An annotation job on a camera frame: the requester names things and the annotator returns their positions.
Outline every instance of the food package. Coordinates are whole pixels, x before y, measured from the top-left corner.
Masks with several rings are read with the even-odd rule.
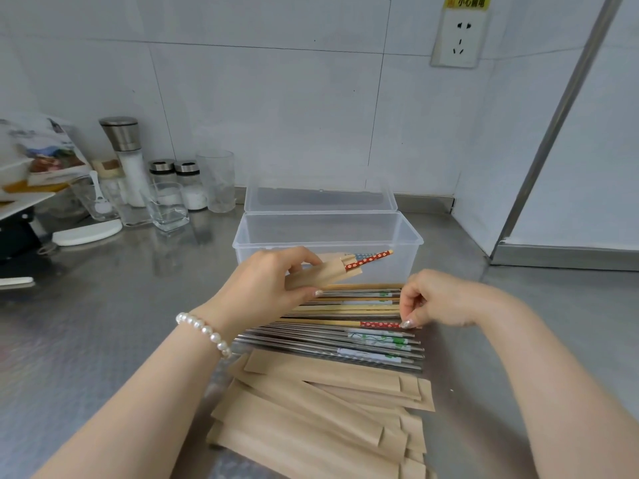
[[[65,183],[89,174],[91,167],[63,126],[66,120],[39,113],[16,113],[0,119],[18,151],[29,158],[29,186]]]

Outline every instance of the pearl bracelet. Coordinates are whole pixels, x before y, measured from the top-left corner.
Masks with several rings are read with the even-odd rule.
[[[213,343],[222,352],[223,358],[228,359],[231,357],[231,354],[233,354],[226,341],[224,341],[220,336],[220,333],[214,332],[211,326],[207,325],[207,323],[201,319],[198,319],[187,312],[181,312],[175,317],[175,321],[177,321],[178,324],[180,322],[186,322],[193,326],[196,330],[202,331],[202,334],[207,336],[211,340],[211,343]]]

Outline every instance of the electrical outlet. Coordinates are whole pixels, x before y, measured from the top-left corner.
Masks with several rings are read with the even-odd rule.
[[[487,24],[487,11],[444,9],[431,65],[476,67]]]

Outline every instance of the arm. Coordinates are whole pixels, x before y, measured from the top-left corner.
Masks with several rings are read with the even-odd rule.
[[[477,324],[499,355],[522,411],[542,479],[639,475],[639,423],[524,303],[435,271],[402,291],[406,327]]]
[[[286,271],[301,269],[303,261],[321,263],[302,247],[258,252],[191,314],[231,343],[243,330],[267,324],[315,297],[314,288],[284,290]],[[219,359],[204,334],[178,325],[34,477],[169,477]]]

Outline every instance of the forearm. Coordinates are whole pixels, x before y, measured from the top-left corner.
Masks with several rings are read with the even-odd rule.
[[[219,358],[180,324],[36,477],[169,477]]]
[[[528,306],[496,289],[483,291],[477,322],[507,371],[540,477],[637,477],[634,418]]]

